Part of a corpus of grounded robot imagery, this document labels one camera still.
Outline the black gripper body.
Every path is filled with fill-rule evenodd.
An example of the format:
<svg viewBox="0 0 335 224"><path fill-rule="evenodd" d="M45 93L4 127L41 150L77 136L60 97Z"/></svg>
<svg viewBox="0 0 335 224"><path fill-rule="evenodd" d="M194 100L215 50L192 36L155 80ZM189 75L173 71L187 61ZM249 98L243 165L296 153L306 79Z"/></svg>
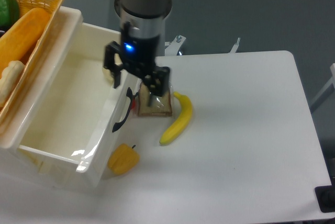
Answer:
<svg viewBox="0 0 335 224"><path fill-rule="evenodd" d="M131 22L125 22L120 43L113 41L106 45L103 66L123 64L122 70L141 79L154 96L163 96L169 88L170 68L155 63L159 36L138 38L135 36L138 31Z"/></svg>

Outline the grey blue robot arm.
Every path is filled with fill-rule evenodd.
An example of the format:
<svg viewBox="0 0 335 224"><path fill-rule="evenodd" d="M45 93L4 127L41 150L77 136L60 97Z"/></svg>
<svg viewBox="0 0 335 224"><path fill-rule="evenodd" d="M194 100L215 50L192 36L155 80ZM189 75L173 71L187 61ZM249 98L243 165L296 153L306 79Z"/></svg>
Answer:
<svg viewBox="0 0 335 224"><path fill-rule="evenodd" d="M103 67L120 85L121 71L140 78L150 93L162 97L169 88L170 68L155 59L164 55L165 17L170 0L120 0L120 42L105 47Z"/></svg>

